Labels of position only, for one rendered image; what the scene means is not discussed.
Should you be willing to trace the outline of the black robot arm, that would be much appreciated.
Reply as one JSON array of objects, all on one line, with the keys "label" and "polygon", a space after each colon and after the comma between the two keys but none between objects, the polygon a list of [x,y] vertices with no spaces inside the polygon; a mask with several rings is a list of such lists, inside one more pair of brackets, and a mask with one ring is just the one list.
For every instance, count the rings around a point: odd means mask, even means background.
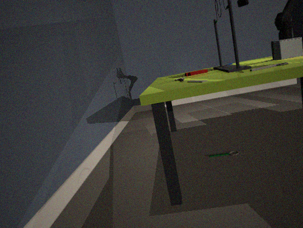
[{"label": "black robot arm", "polygon": [[291,28],[294,27],[294,22],[291,21],[291,13],[296,5],[297,0],[288,0],[284,11],[278,13],[275,18],[275,26],[279,30],[279,40],[293,39]]}]

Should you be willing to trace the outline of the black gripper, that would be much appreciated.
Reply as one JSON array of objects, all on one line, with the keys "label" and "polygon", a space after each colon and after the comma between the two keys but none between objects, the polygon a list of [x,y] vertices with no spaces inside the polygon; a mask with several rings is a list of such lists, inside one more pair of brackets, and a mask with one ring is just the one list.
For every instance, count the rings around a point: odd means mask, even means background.
[{"label": "black gripper", "polygon": [[238,7],[242,7],[248,4],[248,0],[238,0],[237,3],[238,3]]}]

